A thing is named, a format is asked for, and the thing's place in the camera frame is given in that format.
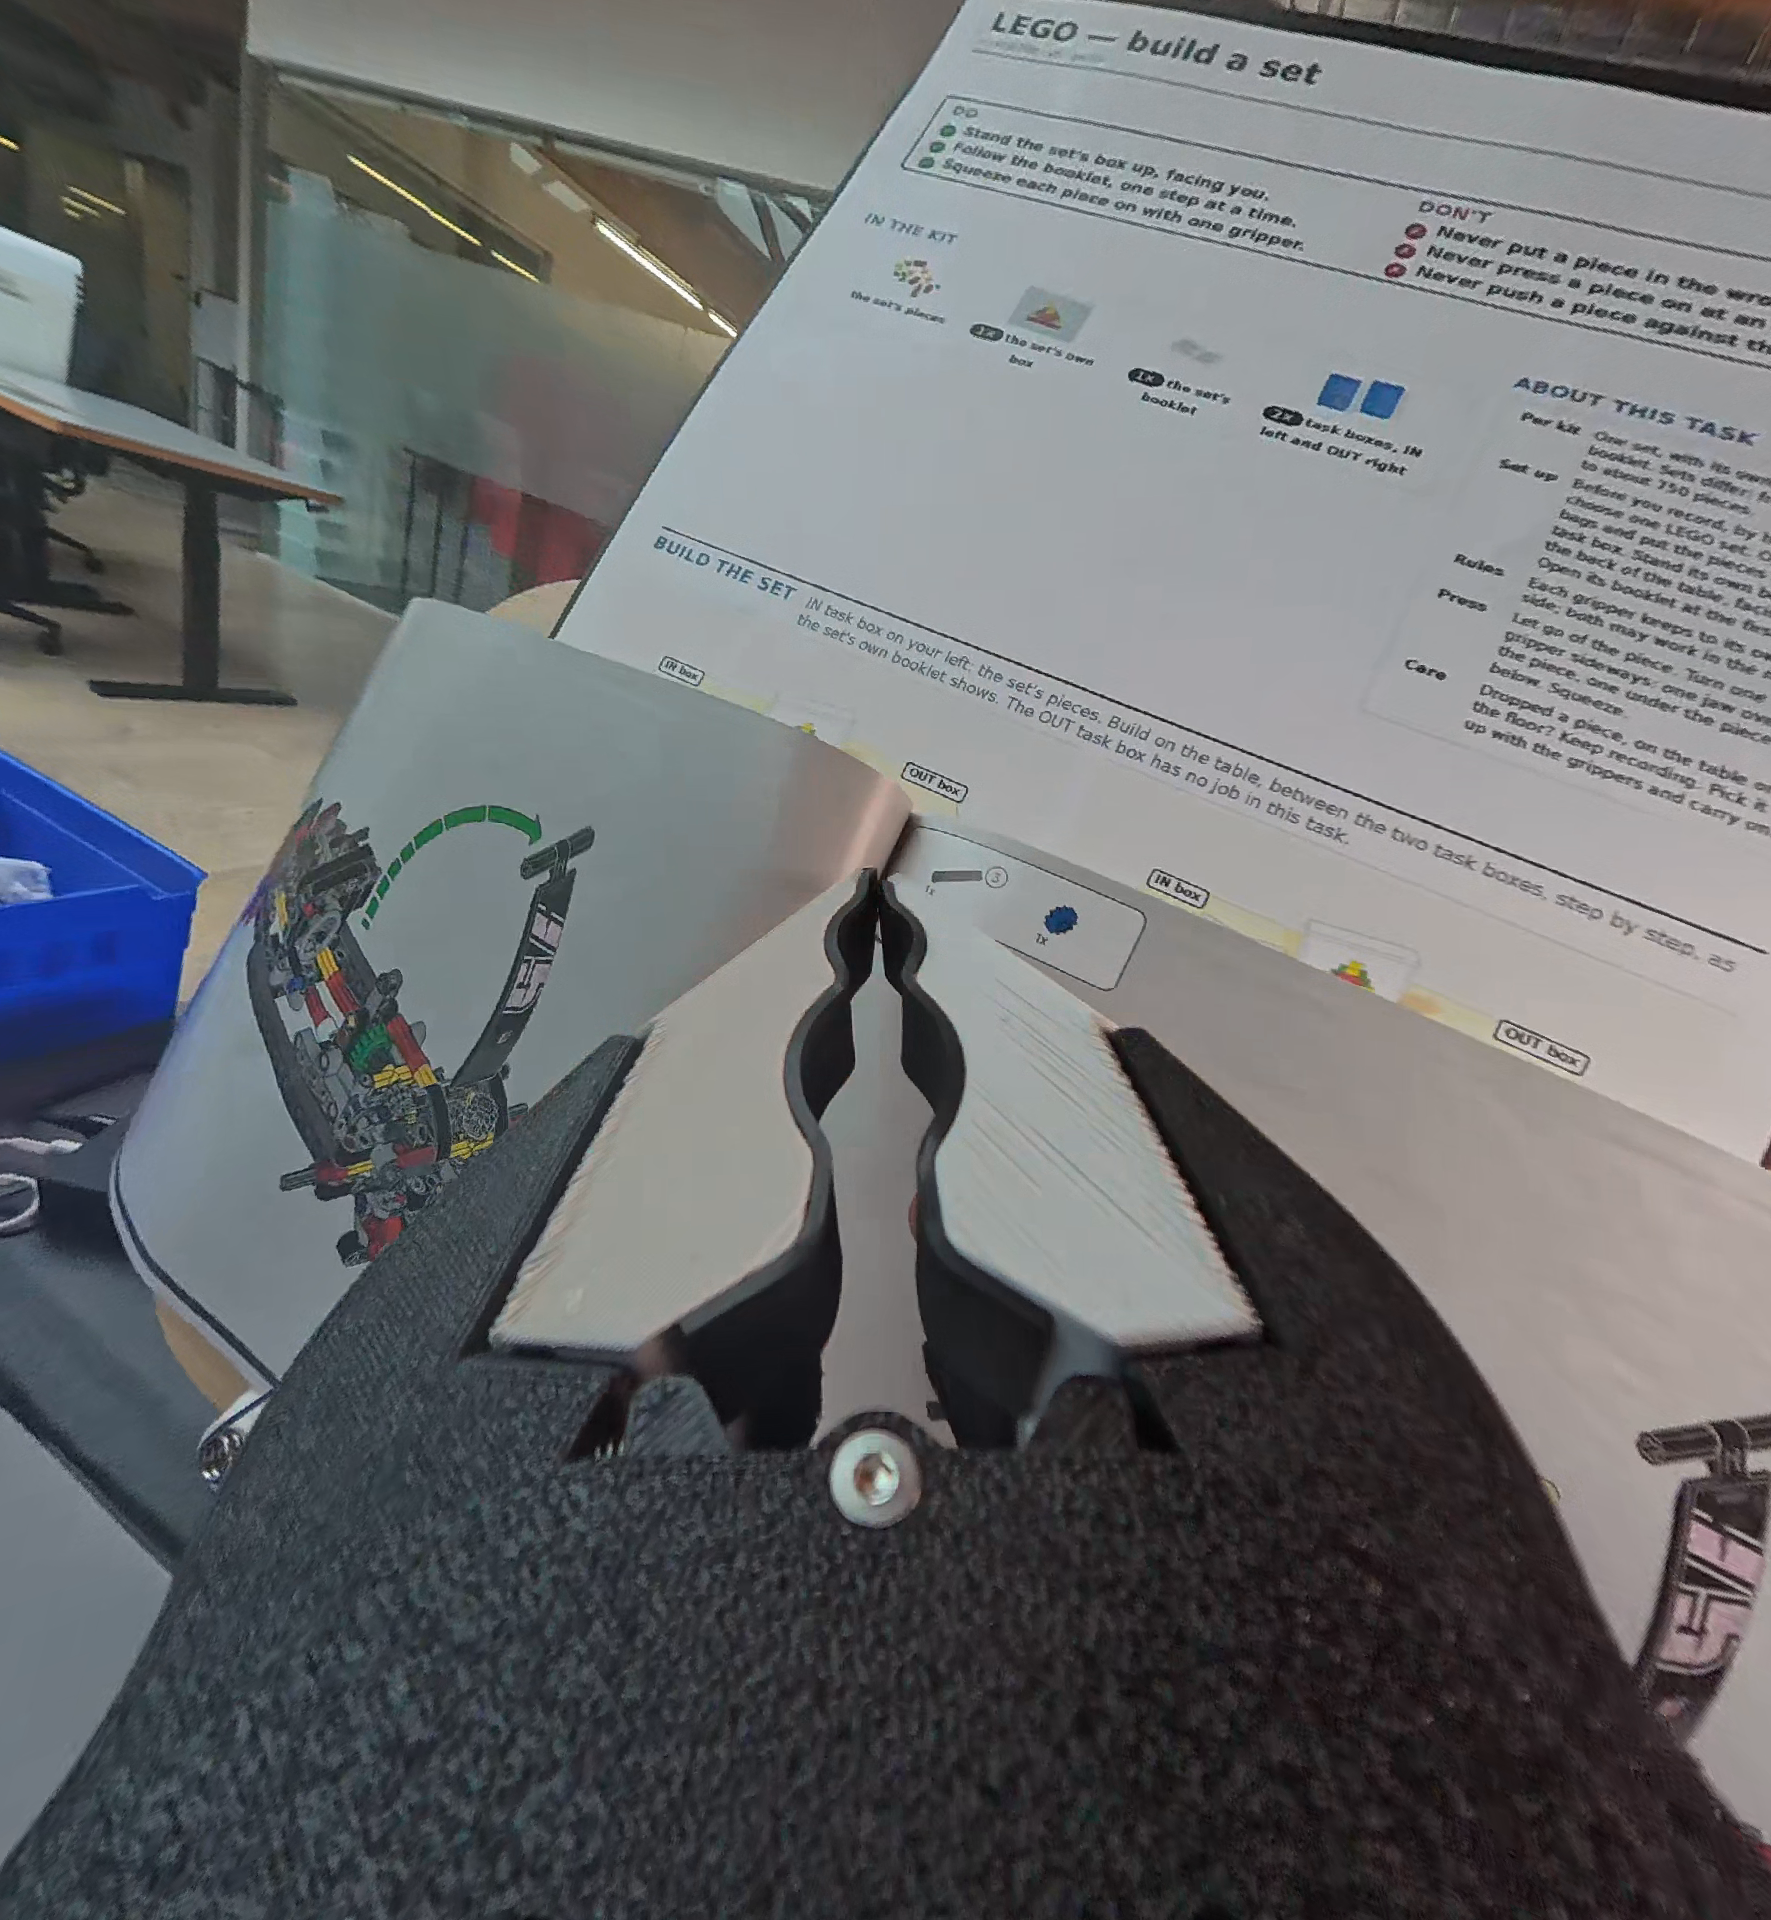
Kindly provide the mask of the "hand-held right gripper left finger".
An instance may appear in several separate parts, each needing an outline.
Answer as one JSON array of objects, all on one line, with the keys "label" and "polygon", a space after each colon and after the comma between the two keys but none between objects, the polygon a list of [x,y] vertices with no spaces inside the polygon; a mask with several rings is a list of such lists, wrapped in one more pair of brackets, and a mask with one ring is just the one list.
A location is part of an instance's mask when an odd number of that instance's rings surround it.
[{"label": "hand-held right gripper left finger", "polygon": [[799,1451],[844,1251],[823,1118],[855,1064],[877,874],[674,999],[634,1046],[493,1322],[493,1348],[693,1379],[729,1438]]}]

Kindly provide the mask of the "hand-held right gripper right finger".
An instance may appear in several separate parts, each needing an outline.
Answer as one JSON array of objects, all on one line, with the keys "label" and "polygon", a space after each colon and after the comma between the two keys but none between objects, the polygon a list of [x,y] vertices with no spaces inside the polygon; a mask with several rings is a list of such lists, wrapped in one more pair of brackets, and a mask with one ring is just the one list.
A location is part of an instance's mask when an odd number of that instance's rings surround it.
[{"label": "hand-held right gripper right finger", "polygon": [[990,935],[879,904],[900,1060],[928,1106],[916,1293],[966,1451],[1016,1451],[1070,1379],[1261,1339],[1257,1305],[1083,998]]}]

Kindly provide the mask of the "printed task sheet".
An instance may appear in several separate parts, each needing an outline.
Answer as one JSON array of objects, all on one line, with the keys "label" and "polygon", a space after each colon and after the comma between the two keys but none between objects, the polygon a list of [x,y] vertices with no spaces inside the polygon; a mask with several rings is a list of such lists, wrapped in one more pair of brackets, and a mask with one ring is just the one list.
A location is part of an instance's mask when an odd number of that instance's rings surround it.
[{"label": "printed task sheet", "polygon": [[561,639],[1771,1146],[1771,36],[963,4]]}]

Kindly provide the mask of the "blue plastic bin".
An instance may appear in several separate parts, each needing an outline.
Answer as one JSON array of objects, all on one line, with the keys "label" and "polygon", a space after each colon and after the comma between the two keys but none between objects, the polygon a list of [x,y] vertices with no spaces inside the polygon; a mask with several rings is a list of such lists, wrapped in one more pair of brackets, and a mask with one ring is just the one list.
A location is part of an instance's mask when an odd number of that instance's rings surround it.
[{"label": "blue plastic bin", "polygon": [[200,867],[3,751],[0,859],[51,883],[0,904],[0,1064],[175,1016]]}]

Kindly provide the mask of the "office table black legs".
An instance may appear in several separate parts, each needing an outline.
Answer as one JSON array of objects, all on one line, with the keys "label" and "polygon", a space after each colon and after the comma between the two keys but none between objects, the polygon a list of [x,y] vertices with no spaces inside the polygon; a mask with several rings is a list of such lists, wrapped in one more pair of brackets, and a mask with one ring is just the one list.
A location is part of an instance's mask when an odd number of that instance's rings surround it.
[{"label": "office table black legs", "polygon": [[312,513],[341,506],[338,492],[308,484],[219,445],[142,406],[72,387],[32,371],[0,368],[0,415],[57,443],[95,445],[137,466],[179,478],[180,524],[180,677],[146,684],[92,680],[90,692],[114,702],[295,709],[280,689],[230,687],[221,682],[221,496],[301,503]]}]

